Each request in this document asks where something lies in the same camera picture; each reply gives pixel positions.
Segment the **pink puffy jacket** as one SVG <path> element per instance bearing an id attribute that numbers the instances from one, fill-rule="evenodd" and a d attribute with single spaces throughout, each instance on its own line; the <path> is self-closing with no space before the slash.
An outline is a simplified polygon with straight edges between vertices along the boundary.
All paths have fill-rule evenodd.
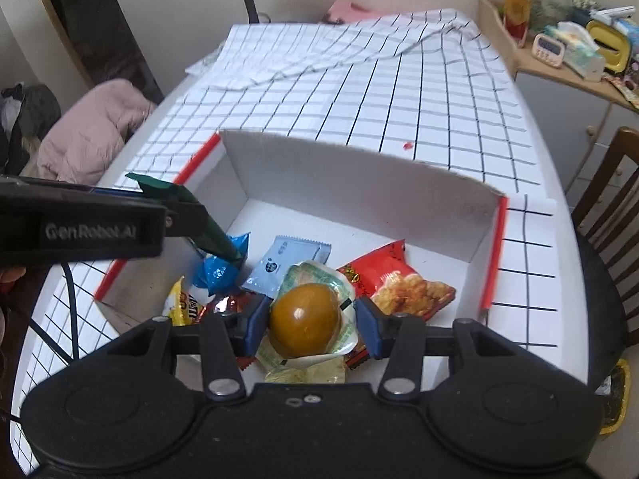
<path id="1" fill-rule="evenodd" d="M 37 176 L 95 185 L 156 109 L 126 79 L 103 82 L 67 110 L 37 151 Z"/>

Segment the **braised egg clear packet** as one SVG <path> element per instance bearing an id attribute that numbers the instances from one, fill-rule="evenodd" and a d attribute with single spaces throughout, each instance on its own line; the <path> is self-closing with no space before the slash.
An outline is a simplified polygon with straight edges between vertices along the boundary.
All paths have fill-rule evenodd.
<path id="1" fill-rule="evenodd" d="M 347 357 L 359 343 L 355 291 L 342 273 L 306 261 L 287 270 L 256 358 L 266 372 Z"/>

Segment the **wooden corner shelf cabinet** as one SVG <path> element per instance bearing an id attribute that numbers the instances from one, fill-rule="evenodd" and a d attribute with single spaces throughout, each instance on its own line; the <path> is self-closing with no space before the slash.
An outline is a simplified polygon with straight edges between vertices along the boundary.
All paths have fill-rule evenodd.
<path id="1" fill-rule="evenodd" d="M 638 111 L 611 83 L 581 79 L 571 68 L 552 68 L 520 48 L 497 8 L 478 1 L 479 27 L 490 40 L 537 123 L 564 190 L 592 176 L 619 127 L 637 128 Z"/>

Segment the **red white cardboard box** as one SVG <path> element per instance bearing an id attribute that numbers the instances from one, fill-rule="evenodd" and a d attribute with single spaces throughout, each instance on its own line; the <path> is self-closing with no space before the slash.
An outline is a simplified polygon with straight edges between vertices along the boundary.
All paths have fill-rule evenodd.
<path id="1" fill-rule="evenodd" d="M 421 277 L 456 291 L 437 327 L 480 319 L 493 298 L 508 200 L 471 177 L 363 148 L 222 131 L 171 158 L 163 179 L 185 186 L 227 234 L 248 236 L 247 268 L 280 235 L 329 244 L 333 268 L 403 241 Z"/>

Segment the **yellow black container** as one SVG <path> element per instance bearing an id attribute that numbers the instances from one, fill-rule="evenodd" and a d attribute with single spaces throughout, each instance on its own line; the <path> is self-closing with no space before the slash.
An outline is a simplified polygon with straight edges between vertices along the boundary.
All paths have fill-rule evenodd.
<path id="1" fill-rule="evenodd" d="M 586 29 L 605 59 L 604 69 L 613 75 L 624 73 L 631 54 L 628 38 L 613 26 L 597 20 L 589 21 Z"/>

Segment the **brown wooden chair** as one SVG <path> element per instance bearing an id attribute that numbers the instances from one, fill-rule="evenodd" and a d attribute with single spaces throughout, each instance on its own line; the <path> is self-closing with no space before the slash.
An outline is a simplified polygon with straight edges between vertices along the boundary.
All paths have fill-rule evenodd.
<path id="1" fill-rule="evenodd" d="M 619 128 L 572 212 L 588 321 L 588 385 L 638 344 L 638 131 Z"/>

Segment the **red chips snack bag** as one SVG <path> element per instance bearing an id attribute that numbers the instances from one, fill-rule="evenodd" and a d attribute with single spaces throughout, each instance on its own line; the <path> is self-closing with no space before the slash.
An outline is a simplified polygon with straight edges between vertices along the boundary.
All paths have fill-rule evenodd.
<path id="1" fill-rule="evenodd" d="M 367 296 L 386 315 L 411 314 L 424 321 L 452 303 L 456 289 L 427 280 L 406 263 L 405 241 L 397 240 L 338 268 L 355 296 Z"/>

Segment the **cream white snack packet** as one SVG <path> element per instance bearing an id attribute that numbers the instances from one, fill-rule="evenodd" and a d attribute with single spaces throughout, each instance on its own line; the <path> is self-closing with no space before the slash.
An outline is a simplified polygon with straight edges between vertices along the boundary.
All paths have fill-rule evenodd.
<path id="1" fill-rule="evenodd" d="M 336 385 L 345 382 L 347 367 L 341 357 L 312 364 L 304 369 L 281 369 L 270 372 L 266 377 L 267 383 L 275 384 L 324 384 Z"/>

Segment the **light blue snack packet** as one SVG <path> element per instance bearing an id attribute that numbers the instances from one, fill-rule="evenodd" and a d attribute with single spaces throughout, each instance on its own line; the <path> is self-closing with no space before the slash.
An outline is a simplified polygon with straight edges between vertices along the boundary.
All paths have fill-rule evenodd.
<path id="1" fill-rule="evenodd" d="M 278 235 L 240 287 L 274 299 L 290 267 L 305 261 L 324 264 L 330 252 L 329 243 Z"/>

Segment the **yellow snack packet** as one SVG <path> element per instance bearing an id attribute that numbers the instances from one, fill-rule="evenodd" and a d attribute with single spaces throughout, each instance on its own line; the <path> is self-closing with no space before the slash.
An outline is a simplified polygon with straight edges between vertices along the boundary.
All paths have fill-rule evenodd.
<path id="1" fill-rule="evenodd" d="M 180 277 L 165 300 L 163 315 L 171 320 L 174 327 L 196 325 L 205 306 L 184 288 L 184 277 Z"/>

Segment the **white black checkered tablecloth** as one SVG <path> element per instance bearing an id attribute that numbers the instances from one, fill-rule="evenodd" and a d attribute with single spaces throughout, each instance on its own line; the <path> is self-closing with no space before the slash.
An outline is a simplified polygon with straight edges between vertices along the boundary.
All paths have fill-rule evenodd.
<path id="1" fill-rule="evenodd" d="M 170 180 L 216 131 L 240 128 L 367 149 L 472 177 L 509 199 L 489 327 L 552 364 L 563 362 L 556 180 L 540 130 L 505 58 L 466 15 L 391 15 L 343 26 L 237 25 L 160 105 L 118 155 L 106 184 L 131 174 Z M 212 79 L 236 65 L 259 73 L 321 37 L 365 39 L 362 63 L 333 61 L 233 90 Z"/>

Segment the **white tissue box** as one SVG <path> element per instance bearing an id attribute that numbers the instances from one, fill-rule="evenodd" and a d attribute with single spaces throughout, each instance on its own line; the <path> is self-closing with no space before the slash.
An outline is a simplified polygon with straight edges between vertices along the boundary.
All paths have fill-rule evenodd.
<path id="1" fill-rule="evenodd" d="M 585 27 L 574 22 L 559 22 L 557 25 L 547 25 L 545 34 L 564 44 L 563 64 L 581 79 L 590 82 L 602 79 L 605 58 Z"/>

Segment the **green snack packet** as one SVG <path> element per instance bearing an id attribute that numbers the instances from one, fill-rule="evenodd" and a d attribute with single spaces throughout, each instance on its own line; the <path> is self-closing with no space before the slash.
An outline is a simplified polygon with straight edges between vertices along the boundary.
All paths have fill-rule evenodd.
<path id="1" fill-rule="evenodd" d="M 126 177 L 139 185 L 146 199 L 154 200 L 167 209 L 166 237 L 189 238 L 195 247 L 225 262 L 233 265 L 242 262 L 244 257 L 239 248 L 234 246 L 206 207 L 184 185 L 132 172 L 127 173 Z"/>

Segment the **orange liquid bottle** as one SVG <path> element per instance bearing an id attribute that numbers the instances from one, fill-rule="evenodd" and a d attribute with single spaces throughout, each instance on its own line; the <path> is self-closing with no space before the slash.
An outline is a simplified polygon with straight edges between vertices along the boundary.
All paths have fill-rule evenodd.
<path id="1" fill-rule="evenodd" d="M 530 27 L 532 0 L 504 0 L 502 22 L 519 48 L 525 46 Z"/>

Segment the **blue cookie snack packet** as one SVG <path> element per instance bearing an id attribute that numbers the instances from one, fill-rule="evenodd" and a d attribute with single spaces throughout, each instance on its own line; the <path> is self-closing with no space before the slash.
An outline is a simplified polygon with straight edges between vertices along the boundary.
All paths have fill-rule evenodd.
<path id="1" fill-rule="evenodd" d="M 207 255 L 196 269 L 193 286 L 207 291 L 209 296 L 232 292 L 236 287 L 242 265 L 246 261 L 249 238 L 249 232 L 231 237 L 231 243 L 239 253 L 238 263 L 230 263 L 216 255 Z"/>

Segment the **white digital timer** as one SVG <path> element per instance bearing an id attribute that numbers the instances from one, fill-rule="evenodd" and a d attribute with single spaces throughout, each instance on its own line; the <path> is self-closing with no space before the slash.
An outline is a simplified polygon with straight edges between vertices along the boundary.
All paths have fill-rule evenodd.
<path id="1" fill-rule="evenodd" d="M 551 36 L 537 34 L 531 47 L 531 53 L 537 61 L 550 67 L 560 68 L 566 54 L 566 46 Z"/>

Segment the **pink folder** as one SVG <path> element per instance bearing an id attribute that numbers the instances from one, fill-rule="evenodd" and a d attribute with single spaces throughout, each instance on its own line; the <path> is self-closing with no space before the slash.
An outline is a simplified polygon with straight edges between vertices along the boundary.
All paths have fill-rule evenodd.
<path id="1" fill-rule="evenodd" d="M 382 13 L 363 8 L 351 0 L 335 0 L 321 18 L 321 22 L 342 25 L 381 17 Z"/>

